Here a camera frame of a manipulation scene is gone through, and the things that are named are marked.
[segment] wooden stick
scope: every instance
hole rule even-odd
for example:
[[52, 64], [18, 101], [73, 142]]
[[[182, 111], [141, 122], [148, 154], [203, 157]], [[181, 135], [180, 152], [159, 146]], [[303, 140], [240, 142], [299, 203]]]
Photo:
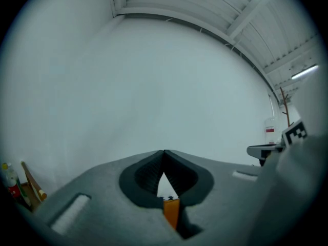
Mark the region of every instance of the wooden stick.
[[288, 113], [288, 107], [287, 107], [287, 103], [286, 103], [286, 98], [285, 98], [285, 95], [283, 94], [283, 90], [282, 88], [280, 87], [280, 91], [281, 91], [281, 95], [282, 95], [282, 100], [283, 100], [283, 104], [286, 108], [286, 115], [287, 115], [287, 122], [288, 122], [288, 127], [290, 127], [290, 122], [289, 122], [289, 113]]
[[23, 169], [25, 171], [27, 182], [29, 184], [32, 184], [33, 187], [35, 187], [40, 200], [41, 201], [44, 201], [47, 198], [47, 194], [41, 189], [41, 187], [38, 185], [38, 183], [36, 183], [35, 179], [32, 177], [31, 173], [27, 169], [25, 162], [22, 161], [20, 164], [22, 164], [22, 167], [23, 167]]

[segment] ceiling light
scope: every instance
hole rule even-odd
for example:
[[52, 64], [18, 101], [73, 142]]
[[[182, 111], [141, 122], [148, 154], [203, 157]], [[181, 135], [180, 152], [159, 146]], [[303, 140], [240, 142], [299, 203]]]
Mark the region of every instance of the ceiling light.
[[319, 67], [318, 65], [310, 66], [309, 68], [307, 68], [307, 69], [305, 69], [305, 70], [303, 70], [303, 71], [301, 71], [301, 72], [299, 72], [299, 73], [293, 75], [293, 76], [292, 76], [292, 79], [297, 79], [297, 78], [299, 78], [300, 76], [303, 76], [303, 75], [305, 75], [305, 74], [307, 74], [307, 73], [309, 73], [309, 72], [311, 72], [311, 71], [316, 70], [318, 67]]

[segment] red object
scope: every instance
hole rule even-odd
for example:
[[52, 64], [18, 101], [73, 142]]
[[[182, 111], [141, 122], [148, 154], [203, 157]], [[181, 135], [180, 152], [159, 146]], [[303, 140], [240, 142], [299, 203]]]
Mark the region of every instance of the red object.
[[21, 195], [21, 192], [19, 191], [19, 187], [17, 184], [15, 186], [8, 187], [8, 189], [14, 198], [18, 198]]

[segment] orange object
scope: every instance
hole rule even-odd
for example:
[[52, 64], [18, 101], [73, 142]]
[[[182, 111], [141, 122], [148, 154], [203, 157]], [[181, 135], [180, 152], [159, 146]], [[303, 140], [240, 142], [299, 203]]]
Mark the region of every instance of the orange object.
[[164, 200], [163, 212], [169, 224], [176, 230], [179, 219], [180, 199]]

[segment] ceiling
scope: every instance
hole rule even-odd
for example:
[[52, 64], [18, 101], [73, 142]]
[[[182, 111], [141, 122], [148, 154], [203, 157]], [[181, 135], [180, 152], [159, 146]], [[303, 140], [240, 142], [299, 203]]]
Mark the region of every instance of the ceiling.
[[113, 15], [152, 14], [178, 19], [211, 33], [240, 54], [282, 103], [313, 64], [325, 62], [318, 31], [297, 0], [113, 0]]

